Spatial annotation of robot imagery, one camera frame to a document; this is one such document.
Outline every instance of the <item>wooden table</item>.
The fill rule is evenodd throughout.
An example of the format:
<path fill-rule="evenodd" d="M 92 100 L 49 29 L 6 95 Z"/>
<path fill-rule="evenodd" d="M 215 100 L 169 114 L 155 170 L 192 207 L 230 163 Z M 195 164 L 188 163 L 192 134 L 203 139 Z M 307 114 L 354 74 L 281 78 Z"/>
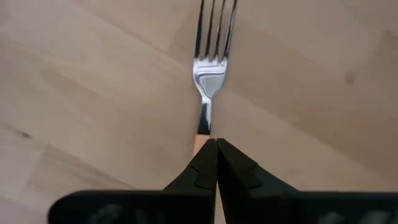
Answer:
<path fill-rule="evenodd" d="M 0 0 L 0 219 L 191 158 L 199 0 Z M 238 3 L 213 136 L 303 190 L 398 190 L 398 2 Z"/>

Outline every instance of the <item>light wood tabletop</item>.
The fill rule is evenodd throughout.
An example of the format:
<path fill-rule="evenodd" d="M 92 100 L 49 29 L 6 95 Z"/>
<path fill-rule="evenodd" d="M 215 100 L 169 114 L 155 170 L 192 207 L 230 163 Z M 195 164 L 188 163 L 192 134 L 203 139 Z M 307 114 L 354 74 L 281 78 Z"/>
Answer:
<path fill-rule="evenodd" d="M 199 5 L 0 0 L 1 223 L 45 223 L 75 190 L 161 189 L 184 169 Z M 397 11 L 239 1 L 212 136 L 301 190 L 398 190 Z"/>

